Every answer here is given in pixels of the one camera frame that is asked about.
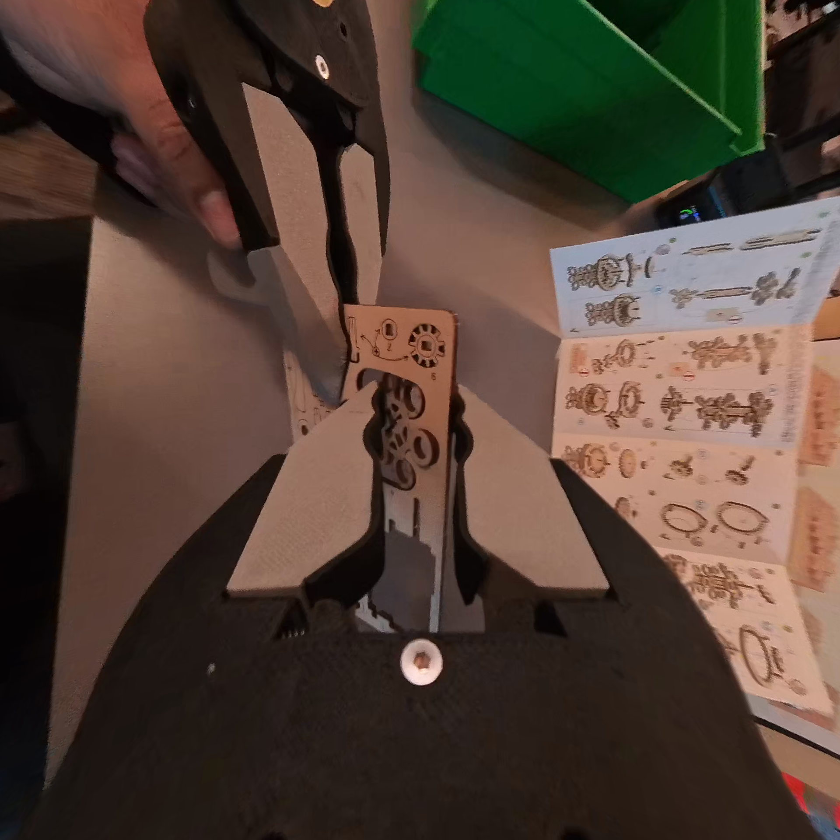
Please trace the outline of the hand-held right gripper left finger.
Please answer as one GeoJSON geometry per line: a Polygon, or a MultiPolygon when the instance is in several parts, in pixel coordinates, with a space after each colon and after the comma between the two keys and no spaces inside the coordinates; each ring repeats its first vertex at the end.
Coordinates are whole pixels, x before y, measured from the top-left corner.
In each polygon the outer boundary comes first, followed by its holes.
{"type": "Polygon", "coordinates": [[[228,583],[231,596],[363,596],[384,569],[377,383],[283,460],[228,583]]]}

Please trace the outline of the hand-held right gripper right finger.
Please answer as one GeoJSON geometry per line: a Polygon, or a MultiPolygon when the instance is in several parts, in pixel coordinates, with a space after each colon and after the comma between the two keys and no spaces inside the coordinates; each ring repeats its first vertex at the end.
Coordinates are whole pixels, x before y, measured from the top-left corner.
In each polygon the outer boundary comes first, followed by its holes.
{"type": "Polygon", "coordinates": [[[606,576],[548,454],[464,386],[453,425],[462,598],[603,597],[606,576]]]}

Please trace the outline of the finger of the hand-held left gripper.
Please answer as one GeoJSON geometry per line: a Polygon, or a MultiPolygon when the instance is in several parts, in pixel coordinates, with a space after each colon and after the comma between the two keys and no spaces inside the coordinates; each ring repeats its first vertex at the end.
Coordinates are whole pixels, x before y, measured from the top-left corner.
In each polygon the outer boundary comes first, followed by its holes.
{"type": "Polygon", "coordinates": [[[247,261],[312,389],[337,403],[348,341],[328,260],[328,216],[316,152],[282,100],[244,84],[248,115],[268,186],[279,244],[247,261]]]}
{"type": "Polygon", "coordinates": [[[363,148],[338,157],[338,215],[334,222],[334,279],[339,308],[374,305],[382,274],[382,233],[375,163],[363,148]]]}

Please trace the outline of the wooden parts sheet with pegs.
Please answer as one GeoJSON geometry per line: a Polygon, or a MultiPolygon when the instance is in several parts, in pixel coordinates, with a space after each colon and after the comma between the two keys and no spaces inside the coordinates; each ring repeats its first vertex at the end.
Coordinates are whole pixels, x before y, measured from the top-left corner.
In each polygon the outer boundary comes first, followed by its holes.
{"type": "Polygon", "coordinates": [[[344,400],[335,404],[324,401],[313,390],[298,358],[290,350],[284,350],[283,365],[286,373],[292,442],[296,443],[308,436],[312,429],[337,410],[344,400]]]}

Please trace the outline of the laser-cut wooden parts sheet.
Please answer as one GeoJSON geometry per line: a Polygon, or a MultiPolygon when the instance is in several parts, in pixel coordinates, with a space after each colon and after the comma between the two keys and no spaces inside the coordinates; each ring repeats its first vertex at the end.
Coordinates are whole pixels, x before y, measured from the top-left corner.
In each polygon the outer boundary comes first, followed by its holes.
{"type": "Polygon", "coordinates": [[[348,399],[368,371],[379,372],[385,420],[380,471],[385,529],[429,549],[431,632],[440,626],[448,530],[450,404],[455,388],[457,318],[447,310],[347,305],[348,399]]]}

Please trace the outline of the person's left hand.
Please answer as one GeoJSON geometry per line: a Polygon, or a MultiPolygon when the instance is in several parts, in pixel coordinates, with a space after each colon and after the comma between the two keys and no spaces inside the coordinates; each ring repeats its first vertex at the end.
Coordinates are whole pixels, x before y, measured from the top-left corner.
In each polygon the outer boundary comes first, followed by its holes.
{"type": "Polygon", "coordinates": [[[117,119],[114,169],[159,208],[241,246],[224,184],[168,98],[144,33],[148,2],[2,1],[2,36],[30,77],[117,119]]]}

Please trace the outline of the folded instruction booklet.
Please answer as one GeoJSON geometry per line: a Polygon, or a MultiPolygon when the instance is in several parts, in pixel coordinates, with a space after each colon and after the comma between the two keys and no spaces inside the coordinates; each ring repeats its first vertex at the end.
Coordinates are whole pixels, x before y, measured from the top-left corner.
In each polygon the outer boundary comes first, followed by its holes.
{"type": "Polygon", "coordinates": [[[838,197],[553,248],[552,455],[650,543],[743,690],[828,713],[787,563],[838,197]]]}

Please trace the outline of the green plastic bin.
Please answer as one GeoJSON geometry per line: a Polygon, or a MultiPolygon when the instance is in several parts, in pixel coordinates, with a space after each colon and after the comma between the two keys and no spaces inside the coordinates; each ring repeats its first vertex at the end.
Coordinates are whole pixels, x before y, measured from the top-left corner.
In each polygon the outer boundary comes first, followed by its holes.
{"type": "Polygon", "coordinates": [[[426,92],[629,203],[763,149],[763,3],[417,2],[426,92]]]}

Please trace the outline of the black device with screen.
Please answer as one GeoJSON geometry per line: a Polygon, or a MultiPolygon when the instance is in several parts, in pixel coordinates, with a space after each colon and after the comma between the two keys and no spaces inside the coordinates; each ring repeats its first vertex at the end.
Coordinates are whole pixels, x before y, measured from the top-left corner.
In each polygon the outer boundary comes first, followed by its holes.
{"type": "Polygon", "coordinates": [[[785,203],[793,190],[770,150],[738,158],[669,195],[655,210],[660,229],[715,221],[785,203]]]}

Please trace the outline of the red printed packet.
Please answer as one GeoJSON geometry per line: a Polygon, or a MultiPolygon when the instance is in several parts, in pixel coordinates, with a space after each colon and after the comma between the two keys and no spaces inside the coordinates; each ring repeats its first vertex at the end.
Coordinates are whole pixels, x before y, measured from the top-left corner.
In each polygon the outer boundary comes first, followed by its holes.
{"type": "Polygon", "coordinates": [[[819,837],[839,839],[839,800],[788,773],[782,778],[819,837]]]}

